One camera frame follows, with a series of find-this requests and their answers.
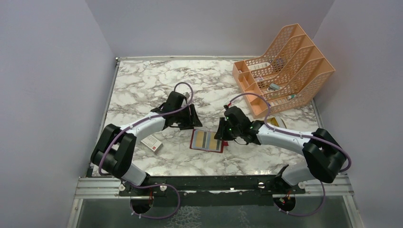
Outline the red leather card holder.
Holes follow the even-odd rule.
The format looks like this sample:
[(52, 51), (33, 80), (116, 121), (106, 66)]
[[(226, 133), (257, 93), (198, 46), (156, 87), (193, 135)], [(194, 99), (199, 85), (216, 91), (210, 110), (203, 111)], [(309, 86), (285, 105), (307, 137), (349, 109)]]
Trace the red leather card holder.
[(211, 131), (193, 129), (190, 149), (205, 152), (223, 153), (228, 146), (227, 141), (214, 139), (215, 133)]

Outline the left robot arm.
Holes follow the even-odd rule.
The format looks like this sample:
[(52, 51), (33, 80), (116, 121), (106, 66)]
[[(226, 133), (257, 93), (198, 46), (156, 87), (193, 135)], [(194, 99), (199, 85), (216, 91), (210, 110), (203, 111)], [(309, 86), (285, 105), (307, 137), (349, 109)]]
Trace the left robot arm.
[(189, 130), (201, 126), (194, 104), (185, 95), (173, 91), (145, 117), (123, 126), (107, 125), (90, 160), (100, 171), (130, 182), (136, 194), (144, 195), (149, 190), (149, 181), (147, 173), (132, 163), (136, 143), (168, 127)]

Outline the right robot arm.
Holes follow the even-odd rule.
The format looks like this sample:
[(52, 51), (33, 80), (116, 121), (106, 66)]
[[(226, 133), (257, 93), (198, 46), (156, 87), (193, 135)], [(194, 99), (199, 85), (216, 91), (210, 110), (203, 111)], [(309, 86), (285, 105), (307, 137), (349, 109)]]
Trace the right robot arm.
[(280, 193), (314, 179), (332, 183), (347, 161), (347, 155), (325, 129), (318, 128), (312, 133), (297, 132), (265, 121), (251, 121), (236, 106), (225, 107), (214, 138), (223, 141), (241, 138), (246, 144), (273, 145), (303, 155), (304, 161), (285, 165), (276, 174), (273, 186)]

